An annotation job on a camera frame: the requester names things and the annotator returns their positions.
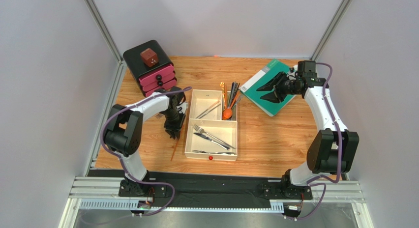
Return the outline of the orange spoon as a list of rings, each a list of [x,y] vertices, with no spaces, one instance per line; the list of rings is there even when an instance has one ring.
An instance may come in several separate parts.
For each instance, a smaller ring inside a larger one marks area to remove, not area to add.
[[[233,116],[233,110],[232,109],[229,109],[228,107],[222,112],[222,120],[228,120],[228,119],[230,119],[231,117]]]

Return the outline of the black spoon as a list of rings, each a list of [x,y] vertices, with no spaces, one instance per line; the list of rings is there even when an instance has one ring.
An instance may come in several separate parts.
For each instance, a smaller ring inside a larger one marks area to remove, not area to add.
[[[229,98],[229,102],[228,102],[228,107],[230,107],[232,100],[234,98],[234,92],[235,92],[235,88],[236,88],[236,82],[232,82],[232,86],[231,86],[231,91],[230,91],[230,98]]]

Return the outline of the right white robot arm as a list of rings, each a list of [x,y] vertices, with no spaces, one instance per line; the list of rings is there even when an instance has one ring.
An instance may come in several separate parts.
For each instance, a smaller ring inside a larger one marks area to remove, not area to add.
[[[301,95],[312,111],[318,133],[306,161],[289,171],[290,183],[296,186],[320,178],[337,183],[341,174],[351,169],[355,157],[359,136],[348,130],[333,105],[329,90],[332,72],[327,63],[304,60],[292,75],[279,73],[257,89],[266,92],[262,100],[276,104],[287,95]]]

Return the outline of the gold ornate spoon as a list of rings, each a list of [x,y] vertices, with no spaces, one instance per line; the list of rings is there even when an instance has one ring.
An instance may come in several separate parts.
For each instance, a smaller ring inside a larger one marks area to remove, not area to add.
[[[222,96],[223,96],[223,103],[224,103],[224,109],[227,108],[227,104],[228,104],[228,99],[227,99],[227,90],[226,90],[226,86],[224,82],[220,83],[220,87],[221,87],[221,91],[222,91]]]

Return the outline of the orange chopstick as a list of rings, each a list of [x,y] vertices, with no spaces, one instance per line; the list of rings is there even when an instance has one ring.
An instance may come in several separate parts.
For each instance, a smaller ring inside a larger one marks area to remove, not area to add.
[[[179,145],[179,142],[180,142],[180,140],[177,140],[177,141],[176,141],[176,143],[175,143],[175,145],[174,145],[174,147],[173,147],[173,152],[172,152],[172,155],[171,155],[170,161],[173,161],[173,158],[174,158],[174,156],[175,156],[175,154],[176,154],[176,150],[177,150],[177,147],[178,147],[178,145]]]

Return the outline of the silver table knife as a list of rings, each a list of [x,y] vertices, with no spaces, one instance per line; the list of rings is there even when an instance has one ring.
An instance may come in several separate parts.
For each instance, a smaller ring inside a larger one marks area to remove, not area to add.
[[[222,148],[223,148],[223,149],[225,149],[225,150],[230,150],[230,148],[229,148],[228,146],[226,146],[226,145],[224,145],[224,144],[221,144],[221,143],[217,142],[216,140],[213,140],[213,139],[211,139],[211,138],[209,138],[209,137],[207,137],[207,136],[205,136],[205,135],[203,135],[203,134],[201,134],[201,133],[197,133],[197,132],[195,132],[195,133],[194,133],[194,135],[197,135],[197,136],[199,136],[199,137],[201,137],[201,138],[203,138],[203,139],[205,139],[205,140],[207,140],[207,141],[210,141],[211,143],[214,143],[214,144],[216,144],[216,145],[218,145],[218,146],[222,147]]]

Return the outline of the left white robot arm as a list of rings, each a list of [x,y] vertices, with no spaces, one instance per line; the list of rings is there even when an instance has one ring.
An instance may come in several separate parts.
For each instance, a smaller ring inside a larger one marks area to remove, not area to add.
[[[148,170],[137,152],[142,136],[143,123],[149,118],[162,114],[166,120],[165,132],[174,140],[180,139],[185,121],[185,92],[177,86],[170,91],[158,90],[145,99],[128,105],[114,105],[100,132],[100,143],[110,154],[116,156],[123,167],[126,180],[140,186],[155,185],[148,181]]]

